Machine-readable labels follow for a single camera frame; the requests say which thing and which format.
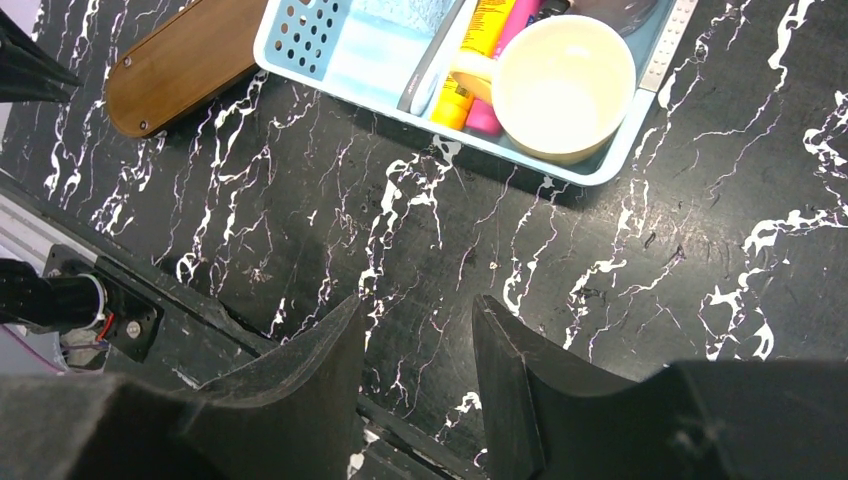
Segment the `cream yellow mug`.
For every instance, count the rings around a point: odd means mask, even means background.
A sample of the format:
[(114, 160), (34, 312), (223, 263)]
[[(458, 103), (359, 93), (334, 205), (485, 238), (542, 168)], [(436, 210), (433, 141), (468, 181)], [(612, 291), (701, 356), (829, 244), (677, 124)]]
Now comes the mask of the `cream yellow mug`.
[[(520, 151), (555, 164), (578, 163), (623, 122), (636, 91), (625, 40), (605, 23), (561, 15), (522, 30), (508, 45), (505, 85), (493, 101), (503, 133)], [(488, 81), (489, 58), (458, 52), (449, 73)]]

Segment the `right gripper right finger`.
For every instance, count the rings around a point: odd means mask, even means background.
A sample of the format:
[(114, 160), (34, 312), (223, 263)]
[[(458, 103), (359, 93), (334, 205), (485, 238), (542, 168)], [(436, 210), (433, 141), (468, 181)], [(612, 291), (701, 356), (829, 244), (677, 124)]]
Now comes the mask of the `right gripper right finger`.
[(634, 382), (479, 295), (473, 347), (493, 479), (843, 479), (847, 366), (679, 361)]

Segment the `light blue plastic basket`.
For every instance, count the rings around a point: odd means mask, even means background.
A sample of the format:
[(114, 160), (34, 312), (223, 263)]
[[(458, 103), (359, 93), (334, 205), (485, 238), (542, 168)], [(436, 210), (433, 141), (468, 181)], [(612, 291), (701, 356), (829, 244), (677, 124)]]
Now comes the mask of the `light blue plastic basket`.
[(398, 110), (401, 93), (434, 34), (356, 12), (352, 2), (268, 2), (253, 44), (256, 63), (338, 99), (579, 186), (601, 185), (622, 169), (698, 5), (660, 1), (644, 24), (624, 37), (634, 57), (637, 86), (622, 126), (588, 159), (557, 166), (521, 153), (504, 135), (457, 131), (431, 122), (448, 62), (423, 116)]

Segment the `brown wooden oval tray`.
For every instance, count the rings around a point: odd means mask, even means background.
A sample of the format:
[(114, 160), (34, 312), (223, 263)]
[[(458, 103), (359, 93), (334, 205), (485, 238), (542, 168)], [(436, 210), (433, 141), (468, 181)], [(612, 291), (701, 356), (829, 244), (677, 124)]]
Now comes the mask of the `brown wooden oval tray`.
[(255, 36), (267, 3), (193, 1), (119, 56), (104, 87), (112, 125), (148, 138), (255, 71)]

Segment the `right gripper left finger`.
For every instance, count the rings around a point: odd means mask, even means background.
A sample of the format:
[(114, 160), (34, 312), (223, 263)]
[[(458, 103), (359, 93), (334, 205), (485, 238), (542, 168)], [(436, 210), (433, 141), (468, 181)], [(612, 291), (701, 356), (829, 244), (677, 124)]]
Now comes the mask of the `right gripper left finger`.
[(350, 296), (315, 327), (198, 389), (114, 374), (5, 376), (5, 479), (342, 479), (366, 315)]

